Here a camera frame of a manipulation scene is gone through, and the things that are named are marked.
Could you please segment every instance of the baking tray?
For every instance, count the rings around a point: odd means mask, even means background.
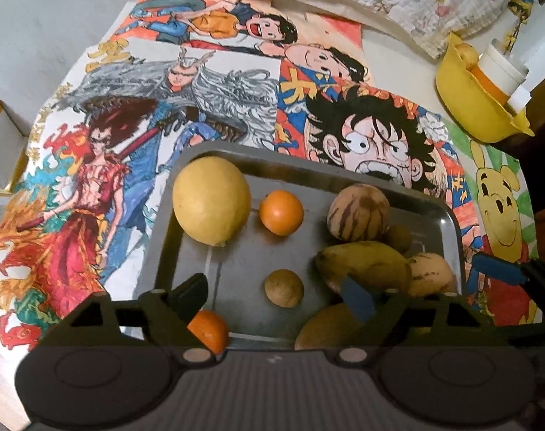
[[[188,163],[205,156],[222,157],[236,165],[251,188],[249,220],[225,247],[192,240],[173,213],[175,178]],[[230,348],[292,348],[305,322],[335,301],[336,295],[322,282],[312,259],[321,249],[339,243],[328,232],[326,215],[335,196],[355,182],[382,190],[391,205],[391,223],[408,225],[413,232],[414,243],[406,254],[442,254],[461,293],[464,270],[460,227],[442,201],[332,165],[227,142],[205,142],[183,152],[171,171],[135,295],[152,288],[169,290],[194,273],[203,272],[209,281],[205,308],[225,319]],[[258,216],[260,201],[279,188],[298,196],[305,208],[303,224],[287,238],[270,233]],[[281,268],[293,270],[304,283],[304,298],[295,308],[278,307],[265,295],[265,277]]]

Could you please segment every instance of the tray rim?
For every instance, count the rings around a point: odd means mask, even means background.
[[[466,272],[465,272],[464,258],[463,258],[464,251],[463,251],[462,239],[460,235],[460,224],[458,223],[458,220],[454,212],[452,211],[452,209],[450,209],[446,205],[446,202],[442,201],[439,198],[435,198],[430,195],[421,193],[420,191],[416,191],[411,188],[406,188],[402,185],[389,182],[386,180],[381,180],[380,178],[363,175],[356,172],[351,172],[344,168],[337,167],[336,165],[314,162],[314,161],[307,160],[300,157],[292,157],[286,154],[280,154],[278,152],[271,151],[268,149],[258,149],[258,148],[253,148],[253,147],[235,144],[232,142],[226,142],[222,140],[203,142],[201,144],[198,144],[196,146],[193,146],[183,151],[183,153],[177,159],[175,165],[173,166],[173,168],[171,169],[169,173],[169,176],[167,178],[167,182],[165,185],[165,189],[161,195],[159,208],[157,210],[158,215],[164,214],[166,212],[169,212],[171,214],[173,213],[172,187],[180,171],[186,165],[188,165],[189,163],[193,162],[194,160],[198,158],[216,155],[214,153],[219,153],[219,152],[226,153],[226,154],[233,154],[233,155],[245,157],[245,158],[254,158],[261,161],[265,160],[271,163],[285,165],[286,167],[306,169],[313,173],[319,173],[322,175],[331,175],[331,176],[351,180],[354,182],[370,184],[379,189],[388,190],[391,193],[400,193],[400,194],[406,195],[408,198],[411,198],[411,199],[426,201],[427,204],[440,208],[441,211],[447,214],[452,226],[454,227],[456,231],[460,274],[458,275],[455,274],[455,276],[456,276],[457,282],[460,285],[458,287],[460,289],[459,290],[460,295],[462,296],[467,295],[465,292],[466,284],[464,282],[464,277]],[[153,288],[151,286],[148,286],[148,287],[143,286],[144,285],[143,275],[145,272],[148,272],[150,270],[153,271],[155,274],[154,288],[160,288],[157,286],[159,264],[160,264],[161,253],[164,247],[164,242],[166,239],[166,234],[168,231],[170,221],[171,221],[171,218],[164,219],[164,221],[158,221],[157,219],[155,219],[155,223],[153,225],[153,229],[151,230],[151,235],[149,237],[147,249],[145,251],[145,255],[143,258],[141,273],[139,274],[137,285],[134,289],[134,297],[137,297],[141,295],[143,292]],[[152,243],[154,242],[154,239],[158,240],[157,235],[161,235],[162,239],[159,241],[159,244],[154,245]]]

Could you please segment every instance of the orange shirt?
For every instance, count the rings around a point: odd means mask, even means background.
[[[191,24],[200,31],[209,33],[213,39],[226,39],[239,34],[239,30],[235,27],[239,24],[237,17],[221,9],[215,9],[209,14],[194,18]]]

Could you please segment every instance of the white logo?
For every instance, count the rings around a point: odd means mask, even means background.
[[[277,354],[275,356],[271,356],[267,358],[267,361],[269,363],[275,364],[277,361],[282,361],[282,356],[278,356]]]

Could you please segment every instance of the yellow bowl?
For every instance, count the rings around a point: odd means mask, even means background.
[[[512,116],[486,92],[458,55],[459,43],[460,37],[448,36],[448,50],[436,71],[436,89],[452,116],[482,142],[498,142],[517,133],[533,136],[526,109]]]

